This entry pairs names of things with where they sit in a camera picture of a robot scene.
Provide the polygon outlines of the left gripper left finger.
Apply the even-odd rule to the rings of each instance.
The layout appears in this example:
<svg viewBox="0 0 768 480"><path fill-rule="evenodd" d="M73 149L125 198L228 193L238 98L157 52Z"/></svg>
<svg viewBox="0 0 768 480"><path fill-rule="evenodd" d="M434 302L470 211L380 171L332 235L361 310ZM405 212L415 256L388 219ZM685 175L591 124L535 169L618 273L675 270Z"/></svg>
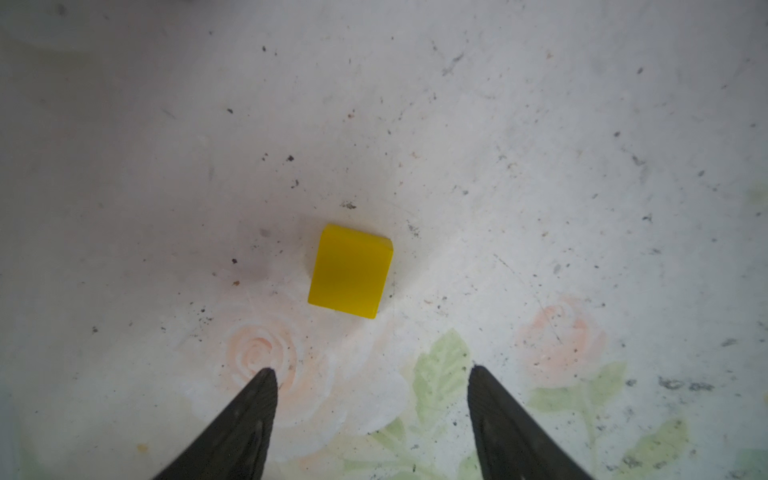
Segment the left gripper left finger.
<svg viewBox="0 0 768 480"><path fill-rule="evenodd" d="M253 480L263 475L278 402L276 373L261 369L173 461L166 480Z"/></svg>

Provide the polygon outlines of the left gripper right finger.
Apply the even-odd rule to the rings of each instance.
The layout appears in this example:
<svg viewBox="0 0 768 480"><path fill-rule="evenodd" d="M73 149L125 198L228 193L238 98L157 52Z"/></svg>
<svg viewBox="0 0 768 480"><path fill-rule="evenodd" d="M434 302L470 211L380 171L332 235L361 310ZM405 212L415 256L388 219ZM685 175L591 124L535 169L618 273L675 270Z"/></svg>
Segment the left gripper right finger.
<svg viewBox="0 0 768 480"><path fill-rule="evenodd" d="M467 402L483 478L591 479L481 365L471 369Z"/></svg>

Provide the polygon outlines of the small yellow cube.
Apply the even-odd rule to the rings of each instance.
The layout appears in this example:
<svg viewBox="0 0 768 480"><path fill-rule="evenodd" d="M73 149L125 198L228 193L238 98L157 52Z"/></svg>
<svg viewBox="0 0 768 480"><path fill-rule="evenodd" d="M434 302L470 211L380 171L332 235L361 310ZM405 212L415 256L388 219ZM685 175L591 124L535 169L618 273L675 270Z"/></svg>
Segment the small yellow cube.
<svg viewBox="0 0 768 480"><path fill-rule="evenodd" d="M308 303L374 319L394 254L390 239L328 224L322 231Z"/></svg>

